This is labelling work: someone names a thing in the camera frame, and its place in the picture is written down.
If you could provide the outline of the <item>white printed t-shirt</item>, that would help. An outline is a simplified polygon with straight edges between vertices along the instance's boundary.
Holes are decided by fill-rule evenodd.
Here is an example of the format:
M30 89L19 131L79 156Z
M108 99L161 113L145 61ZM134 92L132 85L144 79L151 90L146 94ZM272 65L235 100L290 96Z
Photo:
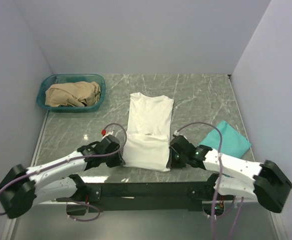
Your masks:
M168 172L170 127L174 100L130 95L127 142L123 159L127 168Z

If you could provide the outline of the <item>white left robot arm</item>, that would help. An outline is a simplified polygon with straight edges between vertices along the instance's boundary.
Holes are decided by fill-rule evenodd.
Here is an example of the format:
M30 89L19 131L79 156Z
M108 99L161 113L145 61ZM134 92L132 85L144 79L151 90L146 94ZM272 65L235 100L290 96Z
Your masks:
M0 183L3 214L15 219L34 205L49 200L89 201L93 194L78 173L101 164L109 168L124 165L120 154L123 147L124 144L110 134L49 163L12 167Z

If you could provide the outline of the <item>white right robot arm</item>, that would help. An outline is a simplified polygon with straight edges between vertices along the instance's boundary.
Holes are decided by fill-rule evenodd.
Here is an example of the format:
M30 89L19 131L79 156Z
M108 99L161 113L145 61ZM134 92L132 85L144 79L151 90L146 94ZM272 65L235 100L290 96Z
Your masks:
M170 142L173 168L190 165L206 171L222 172L222 176L205 187L208 198L232 195L257 200L267 210L281 213L292 189L292 182L279 166L270 160L264 163L242 160L206 145L194 146L182 136Z

